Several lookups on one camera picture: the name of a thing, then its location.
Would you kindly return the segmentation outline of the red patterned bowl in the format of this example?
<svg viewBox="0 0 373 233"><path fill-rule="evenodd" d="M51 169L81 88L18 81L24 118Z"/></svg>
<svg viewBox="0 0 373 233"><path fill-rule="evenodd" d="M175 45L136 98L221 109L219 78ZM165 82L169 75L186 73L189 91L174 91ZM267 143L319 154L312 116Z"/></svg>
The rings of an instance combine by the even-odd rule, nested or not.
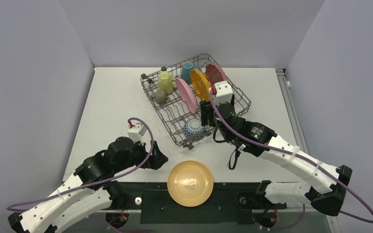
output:
<svg viewBox="0 0 373 233"><path fill-rule="evenodd" d="M184 135L187 138L192 137L192 139L196 140L201 140L203 138L204 131L205 126L202 126L201 121L196 118L188 120L183 127Z"/></svg>

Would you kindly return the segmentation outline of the grey wire dish rack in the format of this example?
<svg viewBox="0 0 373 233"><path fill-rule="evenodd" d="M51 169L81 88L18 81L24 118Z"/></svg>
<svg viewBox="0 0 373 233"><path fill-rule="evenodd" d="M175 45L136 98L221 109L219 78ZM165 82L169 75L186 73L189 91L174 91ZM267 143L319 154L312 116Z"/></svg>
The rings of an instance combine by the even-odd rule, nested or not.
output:
<svg viewBox="0 0 373 233"><path fill-rule="evenodd" d="M202 53L171 66L163 66L150 74L144 72L140 76L140 81L143 91L149 98L155 111L158 113L160 120L164 124L175 145L192 149L194 143L207 136L211 136L214 130L213 127L207 125L205 126L204 131L197 135L186 136L184 134L184 126L189 120L201 119L201 110L197 109L196 113L191 113L187 109L187 104L182 100L178 90L176 89L168 95L168 100L165 103L158 104L153 99L153 95L159 89L158 74L162 71L167 71L173 78L180 78L182 65L185 62L191 62L194 66L198 66L202 72L205 72L206 65L210 63L217 64L210 54Z"/></svg>

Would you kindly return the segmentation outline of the pink dotted plate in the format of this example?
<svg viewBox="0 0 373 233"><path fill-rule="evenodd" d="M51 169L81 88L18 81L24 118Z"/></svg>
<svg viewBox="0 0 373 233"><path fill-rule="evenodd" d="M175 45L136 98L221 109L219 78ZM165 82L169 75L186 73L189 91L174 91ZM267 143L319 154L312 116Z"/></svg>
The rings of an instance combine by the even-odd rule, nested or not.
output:
<svg viewBox="0 0 373 233"><path fill-rule="evenodd" d="M214 63L209 63L205 67L205 76L211 86L214 86L215 83L227 81L227 76L223 69Z"/></svg>

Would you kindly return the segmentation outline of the pale yellow bear plate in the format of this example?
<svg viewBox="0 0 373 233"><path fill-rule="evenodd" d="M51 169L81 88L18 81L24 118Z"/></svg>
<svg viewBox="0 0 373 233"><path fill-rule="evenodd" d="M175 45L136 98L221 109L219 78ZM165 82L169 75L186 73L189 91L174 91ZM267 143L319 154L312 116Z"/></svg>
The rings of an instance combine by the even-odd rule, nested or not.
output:
<svg viewBox="0 0 373 233"><path fill-rule="evenodd" d="M167 179L169 195L184 207L197 207L205 203L213 188L213 174L198 161L180 162L171 169Z"/></svg>

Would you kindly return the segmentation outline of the blue floral mug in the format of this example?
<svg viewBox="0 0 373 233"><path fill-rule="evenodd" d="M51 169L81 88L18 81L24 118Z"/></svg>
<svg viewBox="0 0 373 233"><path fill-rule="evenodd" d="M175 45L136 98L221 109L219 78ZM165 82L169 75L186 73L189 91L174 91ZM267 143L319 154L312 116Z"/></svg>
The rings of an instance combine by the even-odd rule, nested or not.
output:
<svg viewBox="0 0 373 233"><path fill-rule="evenodd" d="M181 78L188 84L191 84L190 73L194 69L201 69L198 66L193 65L191 62L185 62L182 65Z"/></svg>

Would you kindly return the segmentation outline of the small grey cup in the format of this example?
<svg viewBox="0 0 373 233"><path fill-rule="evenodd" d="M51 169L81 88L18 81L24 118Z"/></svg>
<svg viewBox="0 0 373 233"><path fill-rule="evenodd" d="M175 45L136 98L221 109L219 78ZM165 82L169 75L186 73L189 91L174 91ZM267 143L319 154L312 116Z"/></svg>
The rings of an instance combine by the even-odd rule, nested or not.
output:
<svg viewBox="0 0 373 233"><path fill-rule="evenodd" d="M159 105L168 101L167 94L163 90L157 90L152 94L152 99Z"/></svg>

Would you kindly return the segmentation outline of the pale yellow mug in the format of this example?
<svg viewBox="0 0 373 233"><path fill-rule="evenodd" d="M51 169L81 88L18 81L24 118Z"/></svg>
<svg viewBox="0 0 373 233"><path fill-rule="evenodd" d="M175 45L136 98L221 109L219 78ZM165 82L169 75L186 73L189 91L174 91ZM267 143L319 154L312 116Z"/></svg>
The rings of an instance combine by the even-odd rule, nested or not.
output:
<svg viewBox="0 0 373 233"><path fill-rule="evenodd" d="M158 74L158 87L162 90L166 95L171 94L176 85L174 84L174 78L170 75L167 71L161 71Z"/></svg>

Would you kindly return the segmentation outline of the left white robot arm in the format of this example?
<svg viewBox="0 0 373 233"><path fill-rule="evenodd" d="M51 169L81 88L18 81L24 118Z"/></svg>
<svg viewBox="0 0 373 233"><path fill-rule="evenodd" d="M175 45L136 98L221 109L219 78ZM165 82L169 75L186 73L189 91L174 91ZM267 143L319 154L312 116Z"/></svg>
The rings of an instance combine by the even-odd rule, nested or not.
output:
<svg viewBox="0 0 373 233"><path fill-rule="evenodd" d="M117 173L133 167L158 170L169 159L152 143L151 155L145 143L119 137L106 150L86 158L75 172L55 191L55 198L41 202L23 213L8 217L17 233L61 233L83 218L107 208L129 205L126 192L118 181L108 181Z"/></svg>

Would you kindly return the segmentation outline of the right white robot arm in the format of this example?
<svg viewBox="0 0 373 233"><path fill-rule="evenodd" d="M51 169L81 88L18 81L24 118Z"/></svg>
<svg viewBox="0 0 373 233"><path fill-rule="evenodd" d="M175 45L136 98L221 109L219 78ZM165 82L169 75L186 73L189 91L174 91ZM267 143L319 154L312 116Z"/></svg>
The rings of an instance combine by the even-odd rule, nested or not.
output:
<svg viewBox="0 0 373 233"><path fill-rule="evenodd" d="M238 117L229 101L200 101L202 125L209 125L220 132L221 143L235 146L235 169L242 152L273 162L301 179L295 183L263 181L254 200L260 207L278 203L309 204L318 212L338 216L342 211L352 169L346 165L333 166L321 162L287 142L271 128Z"/></svg>

